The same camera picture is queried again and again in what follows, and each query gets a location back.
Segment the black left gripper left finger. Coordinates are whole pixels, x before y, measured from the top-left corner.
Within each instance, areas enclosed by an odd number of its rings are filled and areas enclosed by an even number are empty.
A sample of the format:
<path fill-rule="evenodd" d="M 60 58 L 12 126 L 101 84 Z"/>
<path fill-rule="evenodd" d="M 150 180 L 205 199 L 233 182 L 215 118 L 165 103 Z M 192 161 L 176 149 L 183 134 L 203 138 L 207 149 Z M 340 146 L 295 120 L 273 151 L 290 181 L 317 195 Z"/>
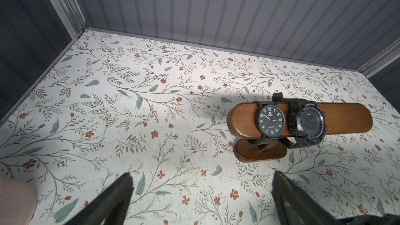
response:
<path fill-rule="evenodd" d="M 133 194 L 133 178 L 121 175 L 113 184 L 70 219 L 68 225 L 122 225 Z"/>

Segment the black chunky wrist watch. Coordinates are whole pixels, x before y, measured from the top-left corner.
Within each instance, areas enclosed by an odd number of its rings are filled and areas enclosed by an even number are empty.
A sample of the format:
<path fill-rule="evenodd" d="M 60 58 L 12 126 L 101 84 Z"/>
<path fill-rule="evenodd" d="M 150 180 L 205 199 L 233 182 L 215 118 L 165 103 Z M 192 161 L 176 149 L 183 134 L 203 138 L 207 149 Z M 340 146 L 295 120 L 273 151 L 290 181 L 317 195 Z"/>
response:
<path fill-rule="evenodd" d="M 325 121 L 325 112 L 312 101 L 306 99 L 285 99 L 282 93 L 275 93 L 272 100 L 278 103 L 289 104 L 287 126 L 295 138 L 292 143 L 287 138 L 278 141 L 289 149 L 306 148 L 319 144 L 328 130 Z"/>

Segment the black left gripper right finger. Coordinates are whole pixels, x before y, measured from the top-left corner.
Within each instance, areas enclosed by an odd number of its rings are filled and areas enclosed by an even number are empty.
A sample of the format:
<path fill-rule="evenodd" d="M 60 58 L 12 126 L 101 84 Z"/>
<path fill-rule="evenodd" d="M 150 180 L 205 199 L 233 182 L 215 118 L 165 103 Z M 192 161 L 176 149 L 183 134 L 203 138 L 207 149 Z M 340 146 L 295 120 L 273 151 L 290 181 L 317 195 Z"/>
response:
<path fill-rule="evenodd" d="M 274 173 L 272 196 L 282 225 L 398 225 L 399 215 L 334 218 L 282 172 Z"/>

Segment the wooden T-bar watch stand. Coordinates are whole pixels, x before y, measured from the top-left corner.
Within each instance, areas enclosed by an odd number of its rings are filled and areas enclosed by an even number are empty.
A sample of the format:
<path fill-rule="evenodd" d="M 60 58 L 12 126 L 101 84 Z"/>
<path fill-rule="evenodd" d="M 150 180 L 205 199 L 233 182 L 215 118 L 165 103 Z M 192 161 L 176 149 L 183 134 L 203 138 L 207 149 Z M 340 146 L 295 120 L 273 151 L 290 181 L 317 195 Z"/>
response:
<path fill-rule="evenodd" d="M 363 133 L 372 129 L 370 111 L 358 103 L 318 103 L 328 127 L 327 135 Z M 280 159 L 286 156 L 287 147 L 277 139 L 258 142 L 262 135 L 256 127 L 257 103 L 241 103 L 227 115 L 229 131 L 239 140 L 233 147 L 236 158 L 241 162 L 258 162 Z"/>

